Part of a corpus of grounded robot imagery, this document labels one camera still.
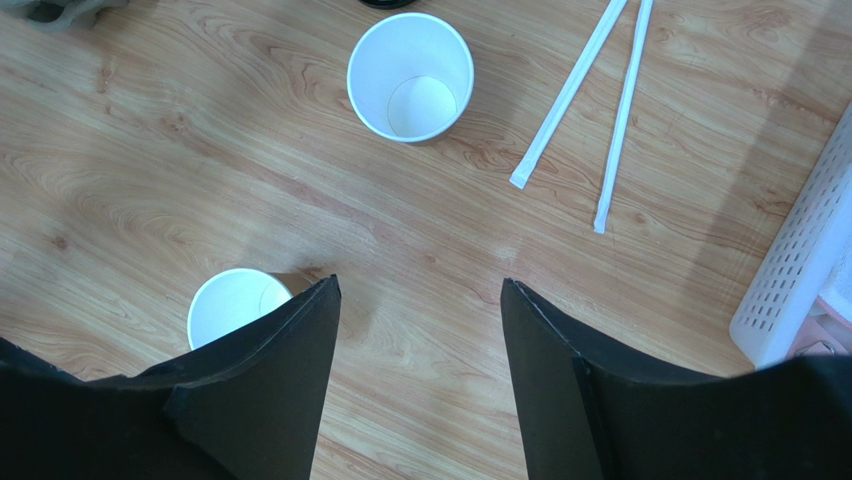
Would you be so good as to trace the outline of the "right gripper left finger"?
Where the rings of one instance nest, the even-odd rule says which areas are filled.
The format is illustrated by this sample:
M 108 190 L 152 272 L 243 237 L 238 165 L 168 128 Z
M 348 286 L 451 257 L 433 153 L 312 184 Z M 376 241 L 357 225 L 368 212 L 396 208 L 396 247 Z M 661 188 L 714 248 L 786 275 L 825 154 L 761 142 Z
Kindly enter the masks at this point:
M 306 479 L 338 333 L 336 276 L 137 376 L 84 381 L 3 340 L 5 479 Z

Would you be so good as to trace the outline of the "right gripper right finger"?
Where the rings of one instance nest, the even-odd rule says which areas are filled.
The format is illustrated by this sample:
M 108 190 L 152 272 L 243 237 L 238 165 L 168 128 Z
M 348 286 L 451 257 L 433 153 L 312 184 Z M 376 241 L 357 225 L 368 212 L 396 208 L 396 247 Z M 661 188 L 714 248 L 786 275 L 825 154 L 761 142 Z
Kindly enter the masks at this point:
M 847 479 L 851 360 L 737 377 L 632 348 L 506 279 L 501 316 L 532 479 Z

